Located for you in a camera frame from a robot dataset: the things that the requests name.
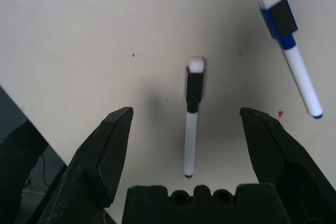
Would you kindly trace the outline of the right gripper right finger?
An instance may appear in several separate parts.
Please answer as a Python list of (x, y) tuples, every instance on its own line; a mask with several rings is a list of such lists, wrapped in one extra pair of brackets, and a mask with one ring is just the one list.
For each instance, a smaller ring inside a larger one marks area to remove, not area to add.
[(270, 183), (292, 223), (335, 223), (335, 189), (306, 149), (265, 112), (241, 108), (253, 170)]

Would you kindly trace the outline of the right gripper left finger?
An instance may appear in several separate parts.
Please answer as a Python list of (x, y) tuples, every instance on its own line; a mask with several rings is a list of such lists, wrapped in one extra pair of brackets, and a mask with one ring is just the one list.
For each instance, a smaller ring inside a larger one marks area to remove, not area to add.
[(80, 145), (38, 223), (114, 223), (132, 118), (132, 107), (111, 112)]

